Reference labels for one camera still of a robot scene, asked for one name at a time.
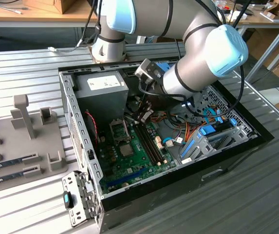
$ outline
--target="capacitor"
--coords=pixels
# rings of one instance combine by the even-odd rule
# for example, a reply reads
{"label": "capacitor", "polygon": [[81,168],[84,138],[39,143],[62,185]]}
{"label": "capacitor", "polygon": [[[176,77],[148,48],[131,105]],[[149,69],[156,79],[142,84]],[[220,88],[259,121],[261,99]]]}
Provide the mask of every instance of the capacitor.
{"label": "capacitor", "polygon": [[128,184],[127,182],[125,182],[125,183],[123,183],[122,185],[121,185],[121,187],[122,188],[124,188],[124,187],[127,187],[127,186],[129,186],[130,184]]}

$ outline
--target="red wire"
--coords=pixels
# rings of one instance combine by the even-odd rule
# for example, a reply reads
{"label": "red wire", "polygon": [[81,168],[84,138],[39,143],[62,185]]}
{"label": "red wire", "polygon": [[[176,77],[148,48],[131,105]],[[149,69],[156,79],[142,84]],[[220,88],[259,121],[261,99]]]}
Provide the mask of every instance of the red wire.
{"label": "red wire", "polygon": [[92,119],[92,121],[93,121],[93,123],[94,123],[94,128],[95,128],[95,133],[96,133],[96,135],[95,135],[95,147],[97,148],[97,135],[98,135],[98,133],[97,133],[97,127],[96,127],[96,122],[95,122],[95,119],[93,118],[93,116],[90,114],[90,113],[88,113],[87,111],[85,112],[89,117],[91,117],[91,119]]}

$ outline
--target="robotic arm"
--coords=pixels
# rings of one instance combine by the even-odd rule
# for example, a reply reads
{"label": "robotic arm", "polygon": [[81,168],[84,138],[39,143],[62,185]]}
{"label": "robotic arm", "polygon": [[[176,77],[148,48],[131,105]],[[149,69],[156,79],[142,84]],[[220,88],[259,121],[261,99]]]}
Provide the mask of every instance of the robotic arm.
{"label": "robotic arm", "polygon": [[212,0],[109,0],[92,55],[101,62],[125,57],[124,33],[183,39],[186,55],[165,73],[145,60],[136,71],[144,91],[154,93],[138,119],[170,109],[231,73],[248,58],[240,34],[222,25]]}

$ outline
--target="motherboard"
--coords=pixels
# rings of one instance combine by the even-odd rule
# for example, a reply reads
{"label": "motherboard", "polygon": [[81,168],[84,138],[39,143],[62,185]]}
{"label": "motherboard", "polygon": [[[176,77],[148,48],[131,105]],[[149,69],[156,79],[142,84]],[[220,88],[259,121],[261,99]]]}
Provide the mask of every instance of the motherboard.
{"label": "motherboard", "polygon": [[99,133],[97,155],[104,173],[100,185],[105,194],[176,167],[153,123],[144,126],[118,121],[119,126],[110,125],[110,129]]}

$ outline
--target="floor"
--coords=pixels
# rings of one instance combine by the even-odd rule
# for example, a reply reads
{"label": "floor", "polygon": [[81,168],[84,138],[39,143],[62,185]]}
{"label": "floor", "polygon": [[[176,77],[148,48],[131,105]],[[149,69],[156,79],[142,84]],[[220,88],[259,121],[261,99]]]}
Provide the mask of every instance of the floor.
{"label": "floor", "polygon": [[[0,51],[15,50],[36,50],[49,46],[55,48],[74,47],[81,36],[80,28],[0,28]],[[93,33],[88,29],[87,36]],[[128,36],[126,42],[136,43],[136,36]],[[244,71],[247,75],[257,62],[252,56],[244,64]],[[257,74],[260,78],[268,70],[262,67]],[[260,81],[254,84],[258,90],[266,90],[279,87],[279,77],[269,73]]]}

